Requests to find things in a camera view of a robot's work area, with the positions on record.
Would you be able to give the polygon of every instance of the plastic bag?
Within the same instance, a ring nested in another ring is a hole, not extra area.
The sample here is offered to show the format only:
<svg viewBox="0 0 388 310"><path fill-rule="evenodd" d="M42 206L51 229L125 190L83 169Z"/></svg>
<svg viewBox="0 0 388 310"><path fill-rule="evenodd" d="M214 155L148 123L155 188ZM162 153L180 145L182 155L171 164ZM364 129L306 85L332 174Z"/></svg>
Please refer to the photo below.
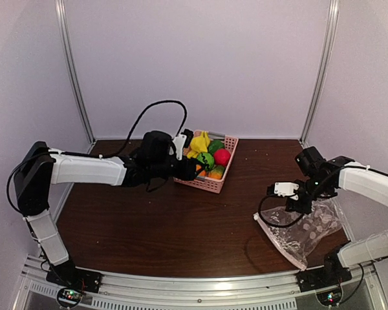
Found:
<svg viewBox="0 0 388 310"><path fill-rule="evenodd" d="M320 240L342 228L338 210L332 200L313 201L312 213L288 228L267 226L256 213L254 218L276 248L300 270L307 268L307 256L315 249ZM300 214L286 212L285 207L277 207L261 212L270 223L286 225Z"/></svg>

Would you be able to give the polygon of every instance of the white wall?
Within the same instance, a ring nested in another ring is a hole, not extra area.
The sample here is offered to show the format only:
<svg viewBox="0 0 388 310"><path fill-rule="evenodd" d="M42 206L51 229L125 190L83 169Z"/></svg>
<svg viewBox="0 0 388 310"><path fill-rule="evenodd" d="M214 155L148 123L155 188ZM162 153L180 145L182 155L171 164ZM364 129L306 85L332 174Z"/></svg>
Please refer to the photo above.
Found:
<svg viewBox="0 0 388 310"><path fill-rule="evenodd" d="M160 99L182 100L191 129L300 136L329 0L68 0L66 11L96 137L125 137ZM174 134L181 115L157 107L136 136Z"/></svg>
<svg viewBox="0 0 388 310"><path fill-rule="evenodd" d="M328 75L308 142L388 172L388 1L341 1ZM388 209L340 192L356 238L388 228ZM388 298L388 260L377 264Z"/></svg>
<svg viewBox="0 0 388 310"><path fill-rule="evenodd" d="M8 309L28 253L37 247L6 202L5 182L36 140L85 151L53 0L0 0L0 309ZM53 189L58 204L65 186Z"/></svg>

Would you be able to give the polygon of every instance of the pink basket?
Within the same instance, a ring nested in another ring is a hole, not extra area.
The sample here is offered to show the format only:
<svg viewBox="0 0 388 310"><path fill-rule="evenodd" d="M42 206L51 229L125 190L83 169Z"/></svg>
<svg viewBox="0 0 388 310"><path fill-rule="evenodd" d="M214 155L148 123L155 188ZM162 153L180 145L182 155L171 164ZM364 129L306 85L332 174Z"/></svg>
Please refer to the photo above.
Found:
<svg viewBox="0 0 388 310"><path fill-rule="evenodd" d="M201 130L196 130L194 132L195 137L200 136L200 134L201 134ZM176 178L174 178L174 181L177 183L185 184L188 186L196 187L198 189L204 189L205 191L215 192L219 194L224 184L224 181L227 177L228 170L232 165L234 153L237 148L239 139L225 136L224 134L216 134L214 132L208 132L208 136L210 137L211 140L214 140L214 139L224 140L225 149L231 153L230 161L228 162L228 165L226 167L226 170L224 171L224 175L222 176L221 180L209 178L207 176L198 176L197 179L193 181L182 181ZM190 151L189 147L187 149L184 149L184 155L186 155L189 151Z"/></svg>

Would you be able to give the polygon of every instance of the brown wooden table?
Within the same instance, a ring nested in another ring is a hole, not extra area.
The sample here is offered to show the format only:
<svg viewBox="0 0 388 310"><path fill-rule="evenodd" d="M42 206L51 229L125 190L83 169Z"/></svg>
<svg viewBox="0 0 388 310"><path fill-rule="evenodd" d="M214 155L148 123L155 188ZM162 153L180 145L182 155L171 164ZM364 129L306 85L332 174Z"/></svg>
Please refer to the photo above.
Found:
<svg viewBox="0 0 388 310"><path fill-rule="evenodd" d="M133 141L127 149L138 142ZM94 154L121 141L99 141ZM169 181L160 190L76 184L58 221L79 267L145 276L239 276L296 269L253 220L275 181L302 178L292 140L240 140L220 194ZM265 209L284 201L268 200ZM342 230L324 238L311 266L346 242Z"/></svg>

